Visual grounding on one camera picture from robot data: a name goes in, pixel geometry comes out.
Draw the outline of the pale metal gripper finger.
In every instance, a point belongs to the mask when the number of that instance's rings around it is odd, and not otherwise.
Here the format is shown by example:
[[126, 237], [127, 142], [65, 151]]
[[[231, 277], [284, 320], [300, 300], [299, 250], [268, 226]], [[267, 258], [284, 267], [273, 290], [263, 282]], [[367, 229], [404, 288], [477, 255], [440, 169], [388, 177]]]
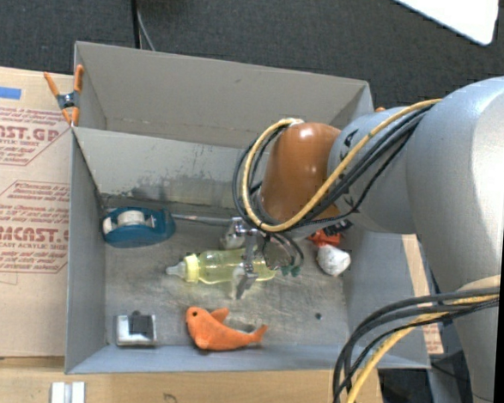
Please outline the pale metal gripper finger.
[[258, 273], [254, 270], [252, 263], [242, 264], [238, 270], [236, 299], [240, 300], [246, 290], [249, 290], [258, 278]]
[[244, 252], [243, 259], [245, 261], [245, 266], [252, 266], [254, 260], [254, 252], [257, 249], [257, 238], [256, 237], [247, 237], [246, 238], [246, 250]]

